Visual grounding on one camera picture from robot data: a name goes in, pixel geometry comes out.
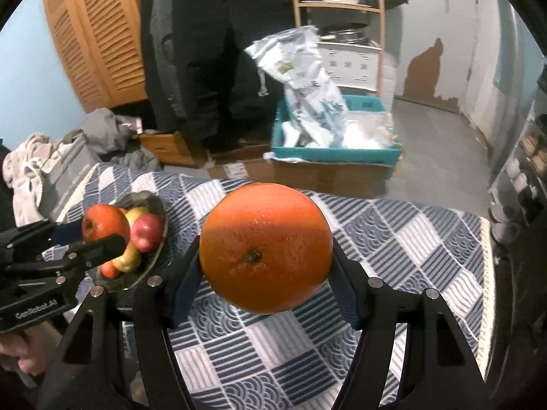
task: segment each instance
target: fruit bowl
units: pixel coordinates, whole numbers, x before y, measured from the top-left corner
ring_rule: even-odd
[[[152,194],[150,191],[141,191],[141,192],[132,192],[125,197],[121,198],[118,202],[115,203],[115,206],[118,208],[124,208],[131,210],[133,208],[138,208],[139,206],[144,206],[152,214],[156,214],[163,218],[163,242],[168,232],[168,220],[167,214],[165,212],[165,206],[161,199]],[[108,279],[107,277],[101,274],[99,267],[93,268],[88,271],[90,278],[93,280],[93,283],[96,286],[103,286],[104,288],[110,291],[119,291],[133,288],[136,286],[142,279],[146,278],[148,272],[158,261],[160,257],[161,250],[163,248],[163,242],[160,244],[158,249],[154,252],[142,253],[141,254],[141,264],[139,267],[131,273],[120,273],[120,275],[115,279]]]

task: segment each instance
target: blue wall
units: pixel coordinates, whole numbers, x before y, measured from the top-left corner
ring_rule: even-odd
[[[520,97],[519,109],[521,114],[527,116],[538,88],[538,79],[543,71],[545,57],[520,17],[517,17],[517,22],[521,34],[524,61],[524,77],[522,79],[522,95]]]
[[[57,56],[42,0],[23,0],[0,31],[0,138],[15,149],[33,132],[53,139],[85,114]]]

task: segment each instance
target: apple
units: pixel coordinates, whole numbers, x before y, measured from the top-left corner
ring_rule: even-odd
[[[124,253],[111,262],[122,273],[130,273],[141,264],[141,254],[133,245],[128,244]]]
[[[139,216],[131,227],[131,243],[140,252],[157,250],[163,241],[163,219],[155,214]]]
[[[125,218],[129,222],[129,227],[132,228],[135,221],[142,216],[143,214],[148,214],[150,211],[148,211],[148,208],[145,208],[144,206],[138,206],[137,208],[132,208],[128,212],[125,213]]]
[[[102,203],[88,209],[81,222],[84,242],[94,242],[112,234],[119,234],[129,242],[130,226],[124,214],[116,206]]]

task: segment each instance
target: cardboard box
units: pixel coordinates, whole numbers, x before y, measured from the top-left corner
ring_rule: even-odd
[[[385,194],[388,165],[361,163],[289,163],[252,159],[209,168],[215,179],[249,179],[274,182],[299,190],[311,190],[342,197],[376,198]]]

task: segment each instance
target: black mount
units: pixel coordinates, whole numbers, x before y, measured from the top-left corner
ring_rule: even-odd
[[[74,280],[66,282],[65,290],[58,284],[51,288],[55,291],[61,288],[63,297],[72,295],[73,298],[78,286],[77,278],[83,278],[90,264],[97,266],[123,252],[125,243],[119,239],[119,236],[114,236],[71,249],[73,259],[65,256],[53,264],[58,269],[55,272],[57,277],[62,271],[71,273]],[[328,278],[330,286],[344,320],[355,330],[362,330],[333,409],[374,410],[379,407],[397,323],[408,324],[405,359],[397,398],[382,408],[487,408],[486,388],[475,358],[439,292],[426,289],[417,295],[393,290],[381,279],[369,278],[359,263],[348,260],[336,240],[333,240],[333,249],[333,265]],[[13,257],[9,261],[11,263],[5,264],[4,268],[10,268],[0,274],[2,279],[14,273]],[[42,265],[35,266],[40,272],[45,269]],[[210,408],[190,397],[167,331],[168,327],[175,328],[187,319],[201,279],[198,236],[181,261],[171,263],[164,272],[157,268],[135,289],[107,292],[101,286],[93,288],[70,323],[48,367],[38,410],[146,408],[131,400],[124,377],[123,322],[133,322],[139,366],[152,410]],[[40,287],[42,296],[34,291],[34,300],[43,300],[43,294],[50,294],[48,288]],[[66,300],[66,306],[75,302]],[[20,305],[21,298],[12,297],[12,305],[0,308],[0,316],[9,317],[13,307]],[[35,325],[52,313],[37,313],[39,317],[33,317],[16,328]],[[3,331],[7,330],[0,327],[0,332]]]
[[[117,234],[88,245],[81,241],[81,221],[47,220],[0,233],[0,333],[24,330],[78,305],[76,291],[85,272],[123,253]],[[68,245],[65,256],[44,261],[41,251]]]

